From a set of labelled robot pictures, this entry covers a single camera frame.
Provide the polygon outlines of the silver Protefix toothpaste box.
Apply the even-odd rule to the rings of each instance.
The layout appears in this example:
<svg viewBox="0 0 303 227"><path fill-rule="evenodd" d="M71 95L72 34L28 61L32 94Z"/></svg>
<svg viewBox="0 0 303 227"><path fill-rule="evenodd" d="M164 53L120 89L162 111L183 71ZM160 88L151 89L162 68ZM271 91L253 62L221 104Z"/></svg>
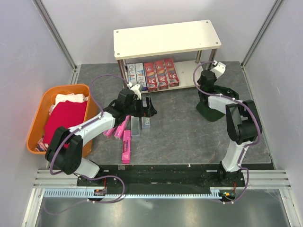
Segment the silver Protefix toothpaste box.
<svg viewBox="0 0 303 227"><path fill-rule="evenodd" d="M143 100L143 107L147 107L146 99ZM143 130L149 130L150 129L151 124L150 124L150 119L148 117L142 117L141 118L141 123L142 123L142 129Z"/></svg>

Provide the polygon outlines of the silver toothpaste box small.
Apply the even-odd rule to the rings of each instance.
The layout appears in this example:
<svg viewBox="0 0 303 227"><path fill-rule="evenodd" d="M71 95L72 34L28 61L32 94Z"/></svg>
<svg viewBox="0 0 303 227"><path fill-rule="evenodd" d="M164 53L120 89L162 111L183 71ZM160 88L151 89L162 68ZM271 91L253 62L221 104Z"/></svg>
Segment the silver toothpaste box small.
<svg viewBox="0 0 303 227"><path fill-rule="evenodd" d="M140 136L140 118L131 117L131 137L137 138Z"/></svg>

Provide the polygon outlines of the silver red toothpaste box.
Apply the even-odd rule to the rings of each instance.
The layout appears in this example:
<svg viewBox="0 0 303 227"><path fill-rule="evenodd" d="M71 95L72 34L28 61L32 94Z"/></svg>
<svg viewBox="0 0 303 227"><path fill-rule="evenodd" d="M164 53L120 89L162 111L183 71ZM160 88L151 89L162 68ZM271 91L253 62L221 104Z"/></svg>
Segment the silver red toothpaste box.
<svg viewBox="0 0 303 227"><path fill-rule="evenodd" d="M152 62L146 62L143 64L145 75L146 75L146 84L149 92L154 92L158 90L158 83L156 79L154 64Z"/></svg>

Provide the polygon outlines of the red 3D toothpaste box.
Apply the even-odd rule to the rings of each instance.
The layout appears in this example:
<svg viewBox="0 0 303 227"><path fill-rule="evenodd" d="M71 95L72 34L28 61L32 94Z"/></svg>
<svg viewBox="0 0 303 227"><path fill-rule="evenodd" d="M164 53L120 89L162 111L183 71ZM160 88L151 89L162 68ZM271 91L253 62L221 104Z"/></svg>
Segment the red 3D toothpaste box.
<svg viewBox="0 0 303 227"><path fill-rule="evenodd" d="M163 61L155 61L154 66L155 66L155 71L156 71L156 75L157 75L159 90L168 89L169 82L168 82L168 78L167 78L167 74L165 71Z"/></svg>
<svg viewBox="0 0 303 227"><path fill-rule="evenodd" d="M171 58L168 58L168 59L164 59L163 62L168 76L169 86L178 87L179 78L175 69L174 61Z"/></svg>

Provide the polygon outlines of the purple silver toothpaste box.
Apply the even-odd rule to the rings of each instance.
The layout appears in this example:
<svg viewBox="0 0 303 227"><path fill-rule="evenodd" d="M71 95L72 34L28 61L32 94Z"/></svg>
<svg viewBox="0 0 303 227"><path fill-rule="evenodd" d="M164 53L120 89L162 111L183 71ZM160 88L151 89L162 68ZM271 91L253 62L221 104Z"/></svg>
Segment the purple silver toothpaste box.
<svg viewBox="0 0 303 227"><path fill-rule="evenodd" d="M136 77L136 70L134 63L127 64L127 78L128 78L128 82L132 83L132 85L137 84L137 77Z"/></svg>
<svg viewBox="0 0 303 227"><path fill-rule="evenodd" d="M142 86L142 91L147 91L148 89L147 89L143 63L136 63L135 70L136 70L137 83Z"/></svg>

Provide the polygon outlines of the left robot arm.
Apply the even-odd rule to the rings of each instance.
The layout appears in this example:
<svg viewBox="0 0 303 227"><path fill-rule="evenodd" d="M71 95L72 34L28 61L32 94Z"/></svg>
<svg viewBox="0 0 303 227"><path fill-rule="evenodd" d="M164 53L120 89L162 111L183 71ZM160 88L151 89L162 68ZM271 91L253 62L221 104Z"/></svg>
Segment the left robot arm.
<svg viewBox="0 0 303 227"><path fill-rule="evenodd" d="M144 102L139 91L122 89L118 98L92 119L71 128L60 126L55 130L45 155L50 162L50 174L78 174L93 186L101 185L104 175L99 165L83 158L83 147L104 131L120 125L127 116L150 118L156 114L151 97L146 97Z"/></svg>

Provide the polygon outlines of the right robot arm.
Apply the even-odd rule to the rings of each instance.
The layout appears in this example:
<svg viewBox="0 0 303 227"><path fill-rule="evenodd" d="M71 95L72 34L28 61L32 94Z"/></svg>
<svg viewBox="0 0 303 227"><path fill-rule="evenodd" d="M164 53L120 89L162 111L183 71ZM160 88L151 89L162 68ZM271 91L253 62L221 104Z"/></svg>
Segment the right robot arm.
<svg viewBox="0 0 303 227"><path fill-rule="evenodd" d="M226 117L230 143L225 157L219 163L217 181L228 186L241 177L241 162L251 143L262 134L262 126L253 100L235 102L239 94L228 87L215 85L216 75L204 70L197 83L199 85L198 112L208 121L215 122Z"/></svg>

